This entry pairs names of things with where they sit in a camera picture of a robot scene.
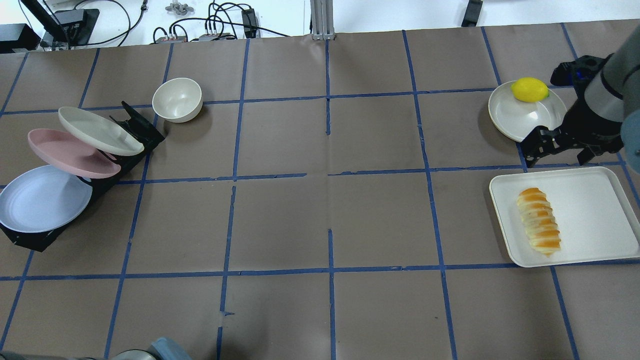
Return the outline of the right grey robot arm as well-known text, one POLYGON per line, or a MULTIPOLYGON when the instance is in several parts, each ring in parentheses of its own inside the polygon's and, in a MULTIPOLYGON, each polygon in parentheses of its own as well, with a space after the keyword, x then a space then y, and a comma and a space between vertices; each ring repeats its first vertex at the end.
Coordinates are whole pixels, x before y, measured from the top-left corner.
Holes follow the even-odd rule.
POLYGON ((566 150, 579 150, 583 166, 604 153, 624 151, 640 168, 640 30, 608 57, 583 55, 560 63, 550 82, 572 86, 576 101, 557 127, 535 126, 520 143, 527 167, 566 150))

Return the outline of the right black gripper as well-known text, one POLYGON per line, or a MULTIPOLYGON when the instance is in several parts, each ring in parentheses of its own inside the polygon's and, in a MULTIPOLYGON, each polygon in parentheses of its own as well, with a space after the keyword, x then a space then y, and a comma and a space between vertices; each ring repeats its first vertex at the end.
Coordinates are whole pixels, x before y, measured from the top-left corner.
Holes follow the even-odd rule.
POLYGON ((566 150, 581 150, 577 157, 580 166, 604 153, 622 150, 621 126, 599 116, 586 100, 577 100, 555 129, 535 126, 520 143, 526 166, 531 168, 544 157, 566 150))

